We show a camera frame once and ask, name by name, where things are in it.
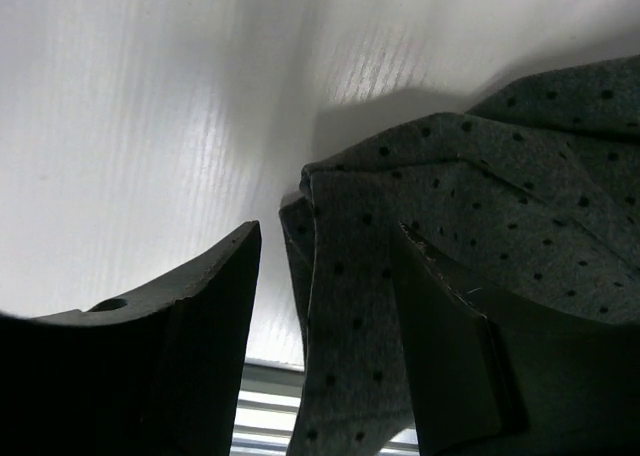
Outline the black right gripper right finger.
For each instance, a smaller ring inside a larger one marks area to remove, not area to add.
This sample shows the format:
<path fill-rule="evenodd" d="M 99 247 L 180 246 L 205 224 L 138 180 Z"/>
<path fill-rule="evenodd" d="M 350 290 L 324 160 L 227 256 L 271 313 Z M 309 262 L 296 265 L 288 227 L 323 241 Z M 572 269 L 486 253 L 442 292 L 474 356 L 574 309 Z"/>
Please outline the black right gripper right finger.
<path fill-rule="evenodd" d="M 405 225 L 392 273 L 422 454 L 638 453 L 637 326 L 515 295 Z"/>

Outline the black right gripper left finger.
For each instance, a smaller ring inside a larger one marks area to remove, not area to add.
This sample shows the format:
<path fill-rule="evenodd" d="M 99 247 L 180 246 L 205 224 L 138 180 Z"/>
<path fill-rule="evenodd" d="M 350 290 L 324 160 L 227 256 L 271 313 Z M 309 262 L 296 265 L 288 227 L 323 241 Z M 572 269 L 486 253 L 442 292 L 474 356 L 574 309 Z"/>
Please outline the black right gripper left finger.
<path fill-rule="evenodd" d="M 5 455 L 226 455 L 254 306 L 257 222 L 87 311 L 1 318 Z"/>

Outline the grey polka dot skirt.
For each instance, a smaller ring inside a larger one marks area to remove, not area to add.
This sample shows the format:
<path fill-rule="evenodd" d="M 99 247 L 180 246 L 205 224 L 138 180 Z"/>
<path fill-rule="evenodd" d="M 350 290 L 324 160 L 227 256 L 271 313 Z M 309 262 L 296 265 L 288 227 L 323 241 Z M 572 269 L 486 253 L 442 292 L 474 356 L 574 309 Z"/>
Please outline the grey polka dot skirt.
<path fill-rule="evenodd" d="M 639 60 L 514 81 L 303 168 L 283 228 L 305 356 L 292 455 L 415 426 L 392 273 L 405 225 L 534 303 L 639 329 Z"/>

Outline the aluminium mounting rail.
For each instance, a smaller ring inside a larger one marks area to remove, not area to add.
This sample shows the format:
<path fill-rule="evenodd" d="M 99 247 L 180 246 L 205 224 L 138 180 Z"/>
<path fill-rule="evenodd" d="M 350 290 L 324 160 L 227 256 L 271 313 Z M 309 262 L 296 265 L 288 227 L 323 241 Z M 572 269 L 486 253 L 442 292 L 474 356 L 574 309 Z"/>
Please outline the aluminium mounting rail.
<path fill-rule="evenodd" d="M 287 452 L 303 381 L 300 365 L 247 359 L 232 432 L 232 455 L 284 455 Z"/>

